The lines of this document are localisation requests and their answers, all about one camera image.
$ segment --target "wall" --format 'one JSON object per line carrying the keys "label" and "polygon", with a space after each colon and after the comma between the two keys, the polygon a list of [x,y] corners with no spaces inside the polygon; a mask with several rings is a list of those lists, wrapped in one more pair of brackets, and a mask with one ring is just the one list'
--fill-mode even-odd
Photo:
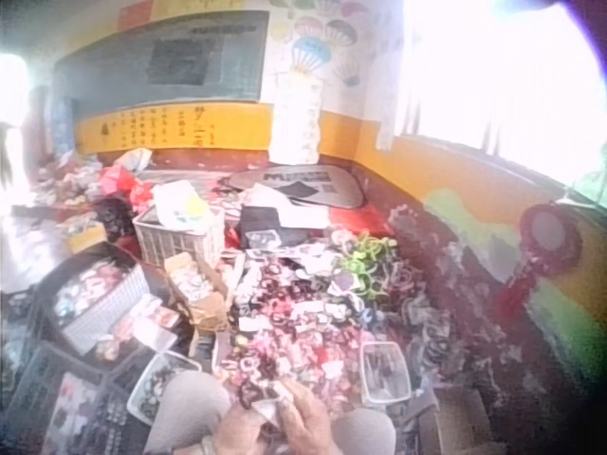
{"label": "wall", "polygon": [[[370,6],[375,2],[340,2],[337,0],[109,0],[69,17],[57,27],[54,34],[30,54],[32,71],[38,83],[49,83],[52,66],[69,54],[110,34],[131,27],[176,16],[232,9],[263,9],[270,11],[267,49],[260,103],[255,106],[231,103],[223,106],[205,103],[208,124],[219,133],[205,147],[265,150],[269,142],[271,104],[275,100],[276,76],[294,66],[312,69],[314,76],[323,79],[321,153],[353,157],[366,100],[366,61],[374,41]],[[320,54],[308,51],[306,44],[318,44]],[[193,108],[184,107],[186,112]],[[226,119],[247,120],[245,131],[235,136],[225,132]],[[123,148],[120,134],[110,132],[101,136],[99,125],[112,124],[111,116],[99,116],[78,125],[78,141],[83,153],[98,153]],[[166,142],[152,144],[151,139],[138,145],[156,148],[195,147],[196,137],[165,137]]]}

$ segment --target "window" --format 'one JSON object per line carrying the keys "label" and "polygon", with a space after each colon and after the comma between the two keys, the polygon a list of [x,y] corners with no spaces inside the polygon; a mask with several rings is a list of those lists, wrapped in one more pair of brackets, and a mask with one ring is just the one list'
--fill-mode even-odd
{"label": "window", "polygon": [[607,208],[605,83],[568,9],[504,14],[485,0],[405,2],[413,26],[398,133],[499,155]]}

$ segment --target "hand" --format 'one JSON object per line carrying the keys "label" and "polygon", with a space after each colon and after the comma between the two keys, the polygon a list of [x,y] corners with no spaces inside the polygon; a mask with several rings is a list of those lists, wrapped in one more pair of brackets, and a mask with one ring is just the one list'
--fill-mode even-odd
{"label": "hand", "polygon": [[255,410],[236,403],[228,411],[212,437],[217,455],[252,455],[263,453],[259,433],[266,419]]}
{"label": "hand", "polygon": [[339,453],[331,436],[331,419],[322,401],[292,379],[281,382],[293,394],[293,403],[282,400],[278,406],[291,448],[297,455]]}

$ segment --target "chalkboard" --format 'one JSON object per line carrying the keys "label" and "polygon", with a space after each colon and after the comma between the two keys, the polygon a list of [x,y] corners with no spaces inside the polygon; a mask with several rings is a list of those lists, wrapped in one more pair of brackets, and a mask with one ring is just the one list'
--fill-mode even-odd
{"label": "chalkboard", "polygon": [[55,65],[53,94],[76,119],[176,100],[259,100],[267,11],[152,23],[105,38]]}

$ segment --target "person's leg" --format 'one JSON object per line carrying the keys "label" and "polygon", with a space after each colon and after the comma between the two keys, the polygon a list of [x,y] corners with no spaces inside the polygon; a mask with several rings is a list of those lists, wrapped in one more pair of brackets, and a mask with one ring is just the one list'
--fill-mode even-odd
{"label": "person's leg", "polygon": [[333,440],[343,455],[394,455],[396,431],[390,418],[370,409],[356,409],[336,420]]}
{"label": "person's leg", "polygon": [[210,374],[179,374],[162,394],[145,452],[163,453],[200,443],[215,432],[229,408],[228,391]]}

